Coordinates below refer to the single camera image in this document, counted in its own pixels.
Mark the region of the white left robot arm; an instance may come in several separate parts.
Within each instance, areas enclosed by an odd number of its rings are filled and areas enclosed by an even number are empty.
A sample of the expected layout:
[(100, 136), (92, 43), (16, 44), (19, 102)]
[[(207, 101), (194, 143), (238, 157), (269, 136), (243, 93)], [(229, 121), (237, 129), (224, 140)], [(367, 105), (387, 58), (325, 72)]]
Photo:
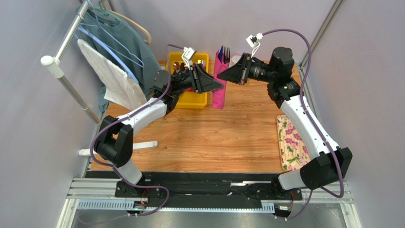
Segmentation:
[(160, 70), (153, 77), (153, 86), (154, 95), (144, 105), (120, 117), (106, 116), (90, 145), (90, 156), (95, 162), (113, 168), (123, 181), (134, 187), (143, 177), (132, 161), (134, 136), (169, 114), (185, 89), (207, 93), (223, 88), (200, 64), (191, 65), (175, 76)]

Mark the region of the pink paper napkin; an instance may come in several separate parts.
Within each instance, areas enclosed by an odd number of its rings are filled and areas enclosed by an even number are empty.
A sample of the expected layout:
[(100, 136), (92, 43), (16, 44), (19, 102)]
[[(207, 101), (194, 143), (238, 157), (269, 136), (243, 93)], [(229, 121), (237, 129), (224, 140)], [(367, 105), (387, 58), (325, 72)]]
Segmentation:
[(215, 56), (215, 64), (214, 64), (214, 79), (221, 83), (223, 87), (221, 89), (214, 90), (212, 92), (212, 107), (214, 109), (223, 109), (225, 105), (225, 96), (226, 96), (226, 84), (227, 81), (218, 78), (218, 74), (228, 69), (229, 63), (224, 62), (224, 53), (223, 47), (221, 47)]

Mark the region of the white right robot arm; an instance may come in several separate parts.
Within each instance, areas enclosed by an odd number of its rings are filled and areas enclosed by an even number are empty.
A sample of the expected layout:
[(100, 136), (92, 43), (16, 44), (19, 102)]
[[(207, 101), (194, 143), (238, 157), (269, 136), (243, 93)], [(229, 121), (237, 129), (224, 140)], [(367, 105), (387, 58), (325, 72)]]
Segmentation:
[(278, 175), (272, 181), (277, 191), (315, 190), (336, 181), (342, 183), (353, 158), (352, 152), (331, 139), (313, 116), (300, 85), (291, 76), (293, 67), (292, 50), (277, 47), (268, 63), (243, 53), (240, 60), (219, 73), (218, 78), (239, 85), (247, 83), (248, 79), (266, 82), (269, 97), (290, 119), (303, 140), (310, 161), (302, 168)]

